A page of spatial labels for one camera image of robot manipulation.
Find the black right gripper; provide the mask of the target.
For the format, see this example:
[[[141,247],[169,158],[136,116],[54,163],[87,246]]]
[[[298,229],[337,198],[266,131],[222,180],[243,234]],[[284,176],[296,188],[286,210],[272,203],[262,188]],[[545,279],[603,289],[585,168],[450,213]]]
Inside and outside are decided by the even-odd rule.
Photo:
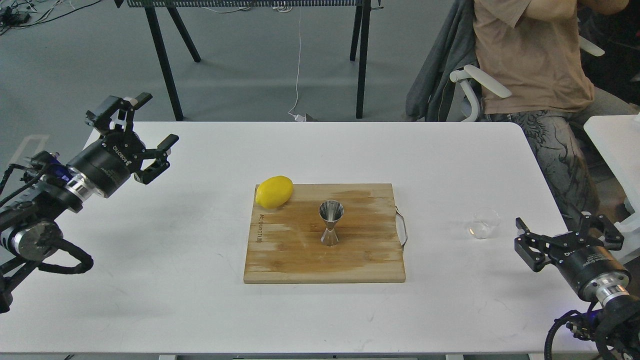
[[[620,251],[624,236],[603,214],[583,212],[575,230],[570,233],[585,247],[568,249],[564,237],[567,231],[550,236],[530,231],[522,218],[515,219],[518,236],[514,250],[534,272],[548,265],[556,266],[570,288],[585,302],[605,301],[620,292],[631,280],[630,272],[618,262],[610,251]]]

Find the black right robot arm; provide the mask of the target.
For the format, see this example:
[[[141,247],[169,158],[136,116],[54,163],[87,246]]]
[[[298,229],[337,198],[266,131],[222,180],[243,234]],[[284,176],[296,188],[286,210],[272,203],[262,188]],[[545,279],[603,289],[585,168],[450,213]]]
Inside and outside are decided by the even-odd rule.
[[[604,215],[582,215],[578,228],[550,236],[534,233],[516,218],[514,250],[534,271],[553,265],[582,301],[585,312],[569,310],[555,319],[547,333],[543,357],[553,358],[553,341],[566,327],[582,341],[595,343],[604,360],[637,360],[639,354],[639,298],[627,287],[631,272],[615,259],[624,236]]]

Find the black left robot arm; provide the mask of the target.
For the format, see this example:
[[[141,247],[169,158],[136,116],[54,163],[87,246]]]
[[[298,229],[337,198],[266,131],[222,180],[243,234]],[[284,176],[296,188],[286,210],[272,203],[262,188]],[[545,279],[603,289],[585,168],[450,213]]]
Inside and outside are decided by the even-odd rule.
[[[57,217],[80,212],[93,195],[109,198],[130,177],[147,185],[170,167],[177,135],[147,148],[134,132],[135,112],[152,97],[147,92],[108,96],[96,111],[88,111],[86,123],[99,137],[67,164],[57,153],[41,151],[27,166],[7,167],[1,186],[16,169],[23,172],[23,186],[1,200],[1,246],[13,255],[1,266],[2,313],[9,312],[14,289],[33,271],[78,275],[94,266],[91,255],[64,238]]]

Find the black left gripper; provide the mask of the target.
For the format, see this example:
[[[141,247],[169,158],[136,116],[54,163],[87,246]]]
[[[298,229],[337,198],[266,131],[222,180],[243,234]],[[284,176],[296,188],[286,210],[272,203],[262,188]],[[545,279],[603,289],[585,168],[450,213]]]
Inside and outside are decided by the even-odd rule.
[[[134,174],[138,183],[148,185],[169,167],[170,148],[179,140],[176,134],[169,134],[157,148],[146,149],[134,132],[135,111],[148,103],[153,96],[142,92],[135,98],[129,96],[108,96],[95,111],[87,111],[85,123],[94,128],[99,139],[108,135],[122,136],[121,141],[130,146],[139,143],[142,150],[133,155],[118,145],[103,145],[96,141],[71,159],[67,166],[74,173],[82,174],[92,184],[94,191],[102,198],[109,198]],[[153,160],[145,169],[142,161]]]

